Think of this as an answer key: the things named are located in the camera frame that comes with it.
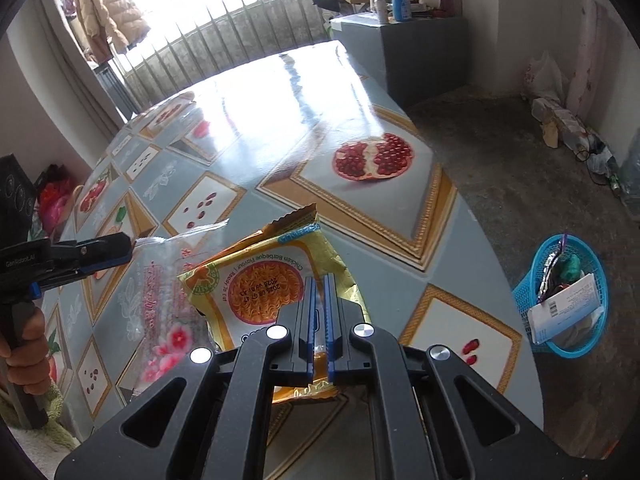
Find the yellow snack wrapper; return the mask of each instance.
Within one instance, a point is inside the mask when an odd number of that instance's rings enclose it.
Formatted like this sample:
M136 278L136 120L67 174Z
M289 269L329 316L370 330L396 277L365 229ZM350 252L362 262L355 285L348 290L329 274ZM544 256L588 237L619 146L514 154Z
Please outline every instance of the yellow snack wrapper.
M307 276L316 279L322 295L322 277L330 272L335 275L338 296L359 304L369 321L358 286L324 238L316 205L312 204L266 225L178 279L189 302L207 317L216 343L226 351L240 346L252 332L273 324L281 306L301 300ZM273 402L337 393L327 381L322 326L319 332L314 383L306 388L276 387Z

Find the metal fence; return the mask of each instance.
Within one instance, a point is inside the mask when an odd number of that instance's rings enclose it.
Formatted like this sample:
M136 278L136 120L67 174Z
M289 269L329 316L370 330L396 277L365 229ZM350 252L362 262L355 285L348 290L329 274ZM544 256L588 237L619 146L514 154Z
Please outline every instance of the metal fence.
M140 62L131 53L110 62L142 109L249 61L329 39L321 9L311 0L255 0L229 11L225 0L210 20L181 30Z

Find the blue plastic basket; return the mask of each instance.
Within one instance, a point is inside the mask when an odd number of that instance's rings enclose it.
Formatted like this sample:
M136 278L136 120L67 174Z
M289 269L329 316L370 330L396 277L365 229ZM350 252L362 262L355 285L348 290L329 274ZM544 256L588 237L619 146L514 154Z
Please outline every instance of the blue plastic basket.
M549 254L558 246L558 242L562 235L552 236L544 241L538 252L533 257L531 269L527 275L521 280L521 282L513 289L513 298L518 305L518 311L522 316L527 335L531 338L531 328L529 327L529 319L527 319L527 310L537 303L537 290L540 287L542 281L542 274L544 272L545 261ZM561 357L567 359L573 359L585 355L591 350L604 331L605 324L607 322L607 311L609 309L609 293L607 291L607 279L602 270L602 265L598 260L598 257L591 251L586 243L580 238L569 235L567 237L566 247L564 249L568 254L577 254L580 258L580 267L585 274L593 273L593 277L596 282L596 289L600 297L600 304L604 308L603 314L600 319L594 325L580 344L577 344L570 348L560 348L552 341L547 341L542 345L532 344L534 352L555 352Z

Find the human hand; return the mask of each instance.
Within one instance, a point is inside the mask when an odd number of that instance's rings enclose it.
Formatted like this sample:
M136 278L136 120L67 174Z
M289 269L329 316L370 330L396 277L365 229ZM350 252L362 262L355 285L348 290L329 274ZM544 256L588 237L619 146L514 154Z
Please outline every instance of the human hand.
M4 357L8 365L7 380L24 386L25 393L32 395L46 393L51 384L47 361L49 345L44 335L44 325L44 314L37 308L24 325L24 344L13 351L9 350L9 345L0 334L0 357Z

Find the brown coat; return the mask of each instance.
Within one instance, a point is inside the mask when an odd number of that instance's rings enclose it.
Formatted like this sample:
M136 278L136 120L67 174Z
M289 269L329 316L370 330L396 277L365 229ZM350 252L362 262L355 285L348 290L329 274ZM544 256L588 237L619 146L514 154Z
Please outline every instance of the brown coat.
M119 54L142 41L150 30L133 0L80 0L80 9L87 36L100 34L102 25Z

